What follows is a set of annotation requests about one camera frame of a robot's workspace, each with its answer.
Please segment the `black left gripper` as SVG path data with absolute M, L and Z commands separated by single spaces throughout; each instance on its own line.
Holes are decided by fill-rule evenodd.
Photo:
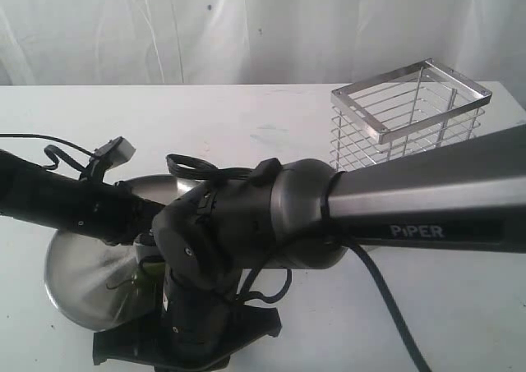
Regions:
M 103 184 L 94 202 L 95 236 L 107 245 L 131 245 L 151 229 L 163 204 L 135 195 L 128 184 Z

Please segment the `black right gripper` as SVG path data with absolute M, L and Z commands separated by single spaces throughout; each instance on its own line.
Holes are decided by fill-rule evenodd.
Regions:
M 154 371 L 217 371 L 230 356 L 255 341 L 279 336 L 275 308 L 243 305 L 229 309 L 205 302 L 169 301 L 139 318 L 93 336 L 94 365 L 124 361 Z

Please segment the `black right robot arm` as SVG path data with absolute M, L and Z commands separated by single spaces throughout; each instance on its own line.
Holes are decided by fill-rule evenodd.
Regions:
M 195 176 L 198 184 L 152 222 L 165 262 L 155 310 L 96 333 L 95 364 L 222 369 L 233 353 L 280 332 L 279 295 L 252 288 L 262 270 L 327 269 L 352 250 L 423 368 L 365 247 L 525 250 L 524 126 L 351 172 L 270 159 L 245 176 L 218 168 Z

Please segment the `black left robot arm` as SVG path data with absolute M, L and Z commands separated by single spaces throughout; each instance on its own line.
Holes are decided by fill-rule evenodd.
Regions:
M 74 180 L 1 152 L 1 214 L 28 223 L 130 245 L 163 204 L 122 186 Z

